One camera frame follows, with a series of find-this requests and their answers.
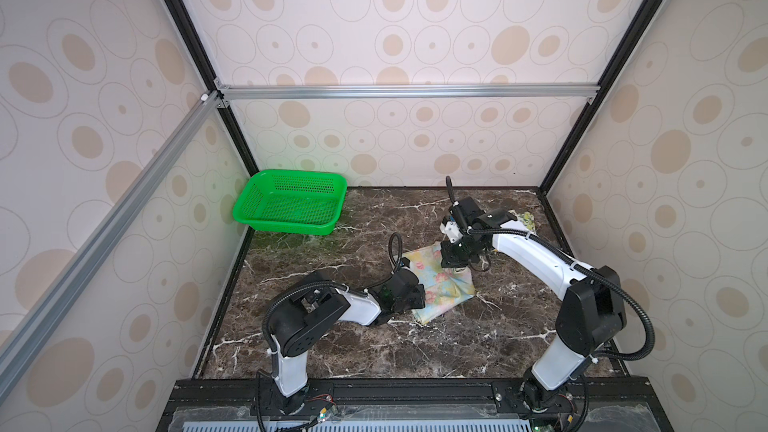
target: wallpaper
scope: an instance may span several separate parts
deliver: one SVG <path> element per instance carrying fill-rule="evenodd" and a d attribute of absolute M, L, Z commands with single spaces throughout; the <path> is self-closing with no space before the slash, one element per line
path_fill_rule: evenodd
<path fill-rule="evenodd" d="M 653 319 L 677 432 L 768 424 L 768 0 L 670 0 L 550 194 Z M 623 351 L 643 341 L 629 313 Z"/>
<path fill-rule="evenodd" d="M 589 82 L 642 0 L 186 0 L 222 82 Z"/>
<path fill-rule="evenodd" d="M 0 344 L 198 101 L 159 0 L 0 0 Z"/>
<path fill-rule="evenodd" d="M 235 154 L 206 120 L 0 407 L 1 432 L 154 432 L 242 242 Z"/>
<path fill-rule="evenodd" d="M 233 101 L 259 168 L 351 186 L 538 186 L 584 97 Z"/>

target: green basket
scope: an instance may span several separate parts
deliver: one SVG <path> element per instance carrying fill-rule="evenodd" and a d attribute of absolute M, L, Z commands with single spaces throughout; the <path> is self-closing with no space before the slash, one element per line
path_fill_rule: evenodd
<path fill-rule="evenodd" d="M 346 179 L 338 174 L 265 170 L 250 178 L 232 216 L 264 232 L 328 235 L 345 194 Z"/>

